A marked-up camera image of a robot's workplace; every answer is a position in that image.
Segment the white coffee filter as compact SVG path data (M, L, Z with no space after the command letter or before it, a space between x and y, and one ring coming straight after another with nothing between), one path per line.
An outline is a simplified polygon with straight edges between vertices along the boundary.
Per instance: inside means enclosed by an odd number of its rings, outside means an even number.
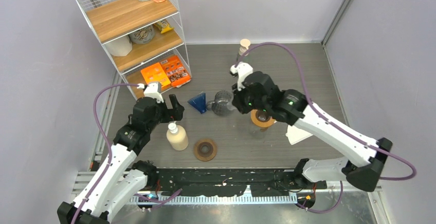
M290 125L287 126L285 135L291 145L295 145L312 136L311 133Z

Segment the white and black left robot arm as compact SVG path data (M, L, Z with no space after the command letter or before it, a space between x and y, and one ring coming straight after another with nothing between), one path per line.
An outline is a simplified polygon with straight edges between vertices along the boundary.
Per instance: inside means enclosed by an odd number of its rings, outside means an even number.
M159 124L183 118L185 108L176 95L171 94L169 99L172 108L152 97L136 101L94 177L71 203L63 202L58 207L60 223L110 223L134 194L157 186L156 166L135 159Z

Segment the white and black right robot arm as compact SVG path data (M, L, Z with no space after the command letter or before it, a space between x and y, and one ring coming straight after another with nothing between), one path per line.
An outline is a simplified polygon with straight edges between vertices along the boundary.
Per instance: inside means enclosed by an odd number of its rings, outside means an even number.
M304 94L280 90L261 71L233 76L238 81L232 86L232 104L240 113L264 111L278 122L316 136L343 155L327 160L301 159L293 175L296 186L307 188L313 182L345 180L362 191L375 190L387 160L385 153L392 148L389 139L364 136L325 112L315 113Z

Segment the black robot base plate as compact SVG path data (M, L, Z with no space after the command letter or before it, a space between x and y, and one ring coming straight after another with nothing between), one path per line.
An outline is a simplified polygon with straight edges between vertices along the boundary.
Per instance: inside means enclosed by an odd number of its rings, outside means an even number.
M176 169L160 168L153 172L143 190L160 191L170 196L181 189L180 196L285 196L303 190L324 190L325 181L301 183L291 169Z

